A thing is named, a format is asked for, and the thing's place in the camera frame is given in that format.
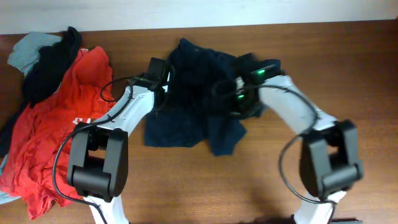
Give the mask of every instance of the dark blue clothing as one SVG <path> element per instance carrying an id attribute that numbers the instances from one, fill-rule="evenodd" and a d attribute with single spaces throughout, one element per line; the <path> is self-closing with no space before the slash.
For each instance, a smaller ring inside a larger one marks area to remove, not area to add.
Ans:
<path id="1" fill-rule="evenodd" d="M 230 69 L 234 56 L 203 49 L 181 39 L 168 62 L 176 75 L 169 83 L 169 110 L 153 111 L 146 117 L 145 145 L 192 147 L 208 139 L 215 156 L 231 155 L 246 130 L 239 119 L 224 116 L 231 102 L 211 94 L 214 83 L 235 79 Z M 236 88 L 224 87 L 225 92 Z"/>
<path id="2" fill-rule="evenodd" d="M 22 84 L 22 96 L 33 108 L 51 96 L 61 84 L 63 75 L 75 61 L 81 46 L 81 35 L 73 27 L 62 32 L 63 38 L 53 46 L 39 50 L 40 59 Z"/>

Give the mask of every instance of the white wall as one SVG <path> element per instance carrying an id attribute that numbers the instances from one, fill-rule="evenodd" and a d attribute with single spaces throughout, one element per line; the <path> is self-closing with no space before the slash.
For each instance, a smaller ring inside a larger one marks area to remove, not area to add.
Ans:
<path id="1" fill-rule="evenodd" d="M 0 0 L 0 34 L 395 19 L 398 0 Z"/>

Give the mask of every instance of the red t-shirt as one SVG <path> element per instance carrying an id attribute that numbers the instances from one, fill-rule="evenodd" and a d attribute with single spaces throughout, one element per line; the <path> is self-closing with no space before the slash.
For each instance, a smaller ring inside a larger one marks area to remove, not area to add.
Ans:
<path id="1" fill-rule="evenodd" d="M 109 58 L 101 47 L 90 52 L 80 49 L 76 60 L 65 73 L 59 91 L 33 108 L 27 106 L 19 116 L 7 164 L 0 177 L 0 190 L 20 195 L 28 204 L 31 219 L 50 210 L 53 200 L 61 207 L 71 204 L 53 187 L 55 155 L 79 121 L 90 123 L 114 105 L 100 98 L 100 91 L 112 81 L 112 74 Z M 106 99 L 112 99 L 111 86 L 105 89 L 103 95 Z M 61 192 L 79 198 L 66 180 L 70 144 L 71 140 L 58 160 L 57 184 Z"/>

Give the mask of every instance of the light blue clothing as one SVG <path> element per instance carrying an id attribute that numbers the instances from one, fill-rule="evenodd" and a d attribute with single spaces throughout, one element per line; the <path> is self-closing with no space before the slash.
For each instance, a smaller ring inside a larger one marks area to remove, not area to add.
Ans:
<path id="1" fill-rule="evenodd" d="M 39 61 L 39 49 L 51 46 L 61 40 L 62 38 L 56 35 L 31 32 L 12 48 L 13 53 L 8 57 L 7 63 L 18 68 L 26 77 L 33 65 Z"/>
<path id="2" fill-rule="evenodd" d="M 8 155 L 5 156 L 4 160 L 2 161 L 2 163 L 0 165 L 0 176 L 2 174 L 4 167 L 6 166 L 7 157 L 8 157 Z M 0 205 L 7 203 L 7 202 L 12 202 L 13 200 L 17 200 L 19 198 L 20 197 L 12 197 L 9 194 L 0 191 Z"/>

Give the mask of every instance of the wooden table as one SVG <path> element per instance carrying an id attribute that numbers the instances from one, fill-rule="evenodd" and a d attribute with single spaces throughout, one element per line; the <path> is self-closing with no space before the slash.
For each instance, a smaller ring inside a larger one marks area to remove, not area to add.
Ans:
<path id="1" fill-rule="evenodd" d="M 83 32 L 86 48 L 102 46 L 114 77 L 145 71 L 166 58 L 181 37 L 233 55 L 279 58 L 282 68 L 320 108 L 349 118 L 359 131 L 365 176 L 339 204 L 335 217 L 365 223 L 398 222 L 398 21 L 284 24 L 199 29 Z M 0 103 L 4 123 L 20 102 L 22 75 L 6 65 L 22 35 L 0 36 Z M 122 90 L 114 87 L 115 92 Z M 299 207 L 277 172 L 277 156 L 293 133 L 269 110 L 243 121 L 248 133 L 233 156 L 194 148 L 143 146 L 144 121 L 129 139 L 129 177 L 123 205 L 132 223 L 237 223 L 287 217 Z M 299 145 L 285 171 L 303 192 Z M 0 222 L 29 223 L 22 200 L 0 205 Z M 93 223 L 86 205 L 54 206 L 36 223 Z"/>

